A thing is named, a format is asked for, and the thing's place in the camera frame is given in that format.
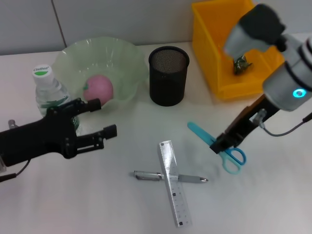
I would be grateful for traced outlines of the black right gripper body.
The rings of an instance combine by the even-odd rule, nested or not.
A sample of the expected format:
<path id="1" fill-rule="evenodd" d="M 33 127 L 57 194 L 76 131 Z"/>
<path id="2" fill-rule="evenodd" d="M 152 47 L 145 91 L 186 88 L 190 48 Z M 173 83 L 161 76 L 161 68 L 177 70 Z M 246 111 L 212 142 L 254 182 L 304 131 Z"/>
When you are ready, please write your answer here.
<path id="1" fill-rule="evenodd" d="M 266 114 L 263 122 L 272 117 L 278 112 L 275 107 L 265 95 L 261 95 L 254 103 L 247 106 L 242 112 L 234 119 L 230 126 L 225 130 L 225 138 L 227 140 L 244 140 L 258 124 L 254 124 L 251 118 L 259 111 L 265 110 Z"/>

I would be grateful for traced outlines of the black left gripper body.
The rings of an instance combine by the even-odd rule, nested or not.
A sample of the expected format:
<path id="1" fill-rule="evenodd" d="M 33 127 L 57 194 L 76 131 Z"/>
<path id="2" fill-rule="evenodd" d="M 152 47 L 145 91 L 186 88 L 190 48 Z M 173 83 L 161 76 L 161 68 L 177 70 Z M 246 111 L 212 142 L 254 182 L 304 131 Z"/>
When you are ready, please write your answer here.
<path id="1" fill-rule="evenodd" d="M 10 167 L 47 153 L 69 159 L 78 154 L 72 118 L 79 114 L 80 101 L 49 108 L 36 122 L 0 133 L 0 157 Z"/>

